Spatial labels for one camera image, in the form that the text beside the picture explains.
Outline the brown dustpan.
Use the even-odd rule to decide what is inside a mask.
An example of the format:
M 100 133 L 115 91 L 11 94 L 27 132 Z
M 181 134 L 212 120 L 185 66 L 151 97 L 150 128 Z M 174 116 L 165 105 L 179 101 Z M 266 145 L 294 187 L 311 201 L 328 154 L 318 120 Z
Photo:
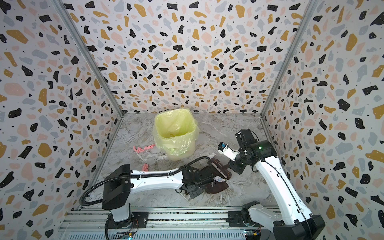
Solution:
M 211 170 L 211 167 L 204 167 L 203 170 Z M 226 189 L 229 188 L 229 185 L 227 183 L 227 180 L 224 180 L 220 177 L 214 177 L 213 176 L 213 182 L 206 184 L 203 189 L 206 191 L 208 194 L 218 194 Z

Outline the brown cartoon face brush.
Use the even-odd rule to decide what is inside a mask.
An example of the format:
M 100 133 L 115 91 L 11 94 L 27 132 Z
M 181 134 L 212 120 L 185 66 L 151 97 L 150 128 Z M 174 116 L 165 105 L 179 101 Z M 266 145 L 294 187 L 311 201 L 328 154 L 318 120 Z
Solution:
M 223 165 L 218 159 L 211 159 L 211 170 L 214 177 L 220 177 L 224 180 L 230 180 L 232 173 L 229 171 L 229 165 Z

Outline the bin with yellow bag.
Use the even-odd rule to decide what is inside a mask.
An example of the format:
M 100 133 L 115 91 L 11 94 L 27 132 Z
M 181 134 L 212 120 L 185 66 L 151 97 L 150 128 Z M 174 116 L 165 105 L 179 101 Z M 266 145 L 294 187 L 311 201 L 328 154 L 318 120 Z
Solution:
M 192 156 L 200 129 L 188 109 L 176 109 L 155 116 L 153 135 L 155 145 L 164 151 L 171 161 Z

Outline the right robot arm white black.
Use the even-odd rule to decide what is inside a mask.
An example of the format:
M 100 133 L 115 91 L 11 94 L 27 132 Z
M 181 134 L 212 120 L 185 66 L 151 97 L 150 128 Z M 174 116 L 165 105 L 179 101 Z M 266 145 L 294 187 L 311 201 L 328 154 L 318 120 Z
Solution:
M 253 172 L 260 173 L 280 209 L 277 214 L 257 201 L 245 204 L 241 213 L 243 224 L 265 227 L 277 240 L 315 240 L 325 228 L 325 221 L 320 215 L 313 215 L 301 200 L 272 144 L 267 140 L 259 141 L 249 129 L 240 130 L 236 139 L 240 146 L 238 151 L 225 143 L 218 145 L 218 150 L 229 158 L 229 169 L 241 175 L 250 166 Z

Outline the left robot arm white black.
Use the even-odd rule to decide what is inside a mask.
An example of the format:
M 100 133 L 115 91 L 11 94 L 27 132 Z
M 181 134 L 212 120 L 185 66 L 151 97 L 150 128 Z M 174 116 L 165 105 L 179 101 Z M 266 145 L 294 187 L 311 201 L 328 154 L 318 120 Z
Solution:
M 204 186 L 214 182 L 209 167 L 198 170 L 191 166 L 168 171 L 144 172 L 123 165 L 105 178 L 102 209 L 112 213 L 116 223 L 130 219 L 130 194 L 172 189 L 185 191 L 193 199 L 204 192 Z

